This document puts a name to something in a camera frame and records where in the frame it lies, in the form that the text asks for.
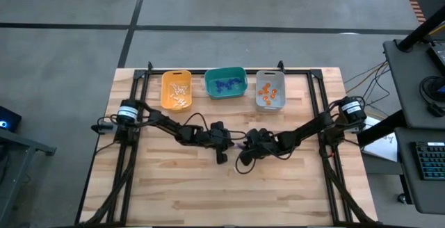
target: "white paper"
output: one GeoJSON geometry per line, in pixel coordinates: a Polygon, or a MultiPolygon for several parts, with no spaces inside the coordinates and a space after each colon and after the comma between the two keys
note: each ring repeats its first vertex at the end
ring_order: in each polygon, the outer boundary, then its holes
{"type": "MultiPolygon", "coordinates": [[[[364,122],[366,124],[365,129],[368,129],[371,128],[371,126],[373,126],[374,124],[379,123],[380,121],[372,117],[367,117],[364,122]]],[[[391,133],[379,140],[372,142],[371,144],[364,147],[363,152],[397,162],[396,135],[394,133],[391,133]]]]}

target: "black desk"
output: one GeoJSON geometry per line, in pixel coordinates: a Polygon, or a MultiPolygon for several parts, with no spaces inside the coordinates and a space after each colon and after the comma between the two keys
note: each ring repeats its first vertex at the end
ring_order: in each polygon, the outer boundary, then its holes
{"type": "Polygon", "coordinates": [[[47,156],[53,156],[56,148],[3,129],[0,129],[0,144],[8,148],[10,157],[9,167],[6,170],[3,183],[0,185],[0,227],[5,227],[35,152],[41,151],[47,156]]]}
{"type": "Polygon", "coordinates": [[[397,49],[394,41],[383,43],[402,110],[357,135],[360,145],[370,144],[394,132],[396,127],[445,130],[445,117],[431,115],[419,94],[422,79],[441,75],[426,53],[429,47],[418,43],[411,52],[405,53],[397,49]]]}
{"type": "Polygon", "coordinates": [[[408,192],[405,191],[407,202],[410,197],[420,213],[445,214],[445,181],[421,180],[411,148],[411,143],[415,141],[443,142],[445,131],[398,127],[395,134],[402,170],[408,187],[408,192]]]}
{"type": "MultiPolygon", "coordinates": [[[[445,214],[445,182],[420,180],[409,146],[414,141],[445,140],[445,117],[431,115],[419,94],[419,84],[424,78],[441,75],[426,53],[429,47],[429,44],[417,43],[411,52],[405,53],[397,49],[394,41],[383,43],[402,109],[359,133],[357,138],[360,146],[365,146],[395,132],[403,171],[400,182],[407,203],[413,203],[421,213],[445,214]]],[[[379,165],[373,170],[379,173],[394,169],[385,169],[386,165],[379,165]]],[[[399,172],[400,166],[397,166],[395,170],[399,172]]]]}
{"type": "Polygon", "coordinates": [[[389,161],[362,152],[362,159],[367,174],[402,175],[399,162],[389,161]]]}

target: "teal basket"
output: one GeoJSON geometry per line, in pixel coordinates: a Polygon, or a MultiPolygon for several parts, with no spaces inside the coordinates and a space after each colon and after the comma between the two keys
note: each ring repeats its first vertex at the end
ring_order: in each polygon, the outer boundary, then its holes
{"type": "Polygon", "coordinates": [[[206,91],[212,99],[241,97],[248,88],[248,78],[242,67],[208,70],[204,80],[206,91]]]}

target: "floor tile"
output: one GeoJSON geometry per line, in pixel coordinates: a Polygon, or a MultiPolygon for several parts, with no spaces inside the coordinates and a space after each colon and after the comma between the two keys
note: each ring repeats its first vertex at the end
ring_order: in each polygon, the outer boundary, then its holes
{"type": "Polygon", "coordinates": [[[125,38],[124,31],[0,29],[0,105],[19,133],[57,147],[36,154],[12,224],[72,225],[125,38]]]}
{"type": "MultiPolygon", "coordinates": [[[[137,31],[126,67],[340,67],[346,81],[385,61],[382,43],[401,35],[344,35],[297,33],[210,33],[137,31]]],[[[346,84],[352,88],[360,77],[346,84]]],[[[363,95],[363,83],[350,95],[363,95]]],[[[400,109],[391,73],[379,80],[391,96],[375,104],[391,114],[400,109]]],[[[384,96],[376,87],[368,101],[384,96]]]]}
{"type": "Polygon", "coordinates": [[[129,24],[136,0],[0,0],[0,22],[129,24]]]}
{"type": "Polygon", "coordinates": [[[414,29],[408,0],[145,0],[139,24],[414,29]]]}

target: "white basket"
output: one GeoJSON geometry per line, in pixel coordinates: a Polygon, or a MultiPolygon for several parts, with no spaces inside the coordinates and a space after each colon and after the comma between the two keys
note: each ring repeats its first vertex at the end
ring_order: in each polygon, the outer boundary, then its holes
{"type": "Polygon", "coordinates": [[[257,111],[262,112],[278,112],[280,111],[284,105],[286,104],[286,84],[284,81],[284,73],[275,72],[275,71],[258,71],[257,72],[257,91],[256,94],[256,103],[257,103],[257,111]],[[269,83],[269,94],[266,95],[269,97],[271,102],[270,106],[266,105],[263,97],[264,95],[259,95],[258,92],[263,90],[263,87],[269,83]],[[277,89],[277,93],[275,94],[275,98],[271,99],[272,90],[277,89]]]}

